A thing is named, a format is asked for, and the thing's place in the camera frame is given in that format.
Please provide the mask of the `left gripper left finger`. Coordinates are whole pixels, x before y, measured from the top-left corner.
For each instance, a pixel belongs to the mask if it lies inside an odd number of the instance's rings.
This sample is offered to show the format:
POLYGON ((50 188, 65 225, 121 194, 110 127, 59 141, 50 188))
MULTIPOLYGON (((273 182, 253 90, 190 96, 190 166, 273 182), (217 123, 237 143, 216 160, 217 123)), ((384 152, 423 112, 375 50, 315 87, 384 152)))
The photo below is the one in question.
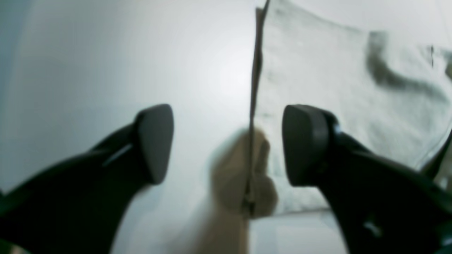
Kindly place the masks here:
POLYGON ((164 181, 173 136, 171 106, 155 105, 45 169, 1 197, 1 242, 31 254, 108 254, 135 194, 164 181))

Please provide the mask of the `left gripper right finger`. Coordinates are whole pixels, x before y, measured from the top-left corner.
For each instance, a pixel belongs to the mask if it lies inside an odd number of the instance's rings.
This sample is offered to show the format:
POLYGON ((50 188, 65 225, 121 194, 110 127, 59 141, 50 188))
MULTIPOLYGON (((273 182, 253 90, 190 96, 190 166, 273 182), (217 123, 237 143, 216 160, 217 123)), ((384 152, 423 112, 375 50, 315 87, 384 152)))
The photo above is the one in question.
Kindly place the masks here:
POLYGON ((451 195, 432 180, 373 154, 329 111, 288 105, 281 127, 289 183, 321 191, 349 253, 451 253, 451 195))

